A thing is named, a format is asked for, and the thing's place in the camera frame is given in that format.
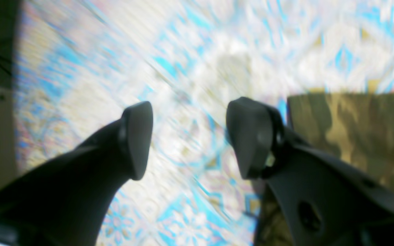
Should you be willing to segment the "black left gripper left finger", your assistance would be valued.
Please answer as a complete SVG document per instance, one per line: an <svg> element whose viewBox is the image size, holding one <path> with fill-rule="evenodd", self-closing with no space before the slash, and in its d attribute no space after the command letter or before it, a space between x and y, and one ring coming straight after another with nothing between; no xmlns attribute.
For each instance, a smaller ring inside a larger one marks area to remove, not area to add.
<svg viewBox="0 0 394 246"><path fill-rule="evenodd" d="M0 190L0 246L93 246L116 192L141 180L153 109L127 107L72 151Z"/></svg>

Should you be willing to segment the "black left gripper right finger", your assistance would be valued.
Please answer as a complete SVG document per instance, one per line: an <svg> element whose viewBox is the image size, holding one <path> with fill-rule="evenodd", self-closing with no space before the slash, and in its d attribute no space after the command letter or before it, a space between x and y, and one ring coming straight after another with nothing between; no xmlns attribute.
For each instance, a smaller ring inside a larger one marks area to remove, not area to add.
<svg viewBox="0 0 394 246"><path fill-rule="evenodd" d="M275 107L240 97L226 126L241 177L265 180L295 246L394 246L394 194L312 147Z"/></svg>

